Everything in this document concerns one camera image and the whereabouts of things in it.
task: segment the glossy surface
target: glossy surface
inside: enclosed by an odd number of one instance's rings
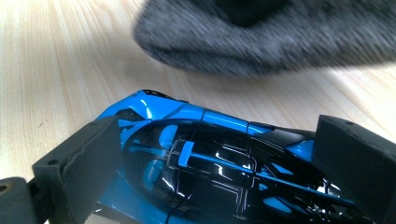
[[[123,167],[100,202],[132,219],[371,223],[341,190],[329,193],[332,181],[309,163],[310,132],[249,123],[154,91],[131,95],[99,119],[129,108],[119,113]]]

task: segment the toy car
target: toy car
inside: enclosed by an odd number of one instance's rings
[[[138,91],[119,116],[123,166],[100,209],[140,223],[373,223],[311,164],[315,133]]]

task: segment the gray knit sock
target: gray knit sock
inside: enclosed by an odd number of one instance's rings
[[[149,0],[134,39],[174,67],[239,76],[396,59],[396,0],[291,0],[249,28],[214,2]]]

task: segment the blue car shell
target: blue car shell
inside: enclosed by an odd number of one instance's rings
[[[139,223],[372,223],[310,163],[312,132],[149,90],[98,119],[114,115],[123,166],[99,204],[115,214]]]

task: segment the wooden table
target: wooden table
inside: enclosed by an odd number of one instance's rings
[[[0,178],[31,164],[107,106],[152,89],[243,119],[315,130],[320,114],[396,141],[396,63],[262,77],[186,73],[132,40],[145,0],[0,2]]]

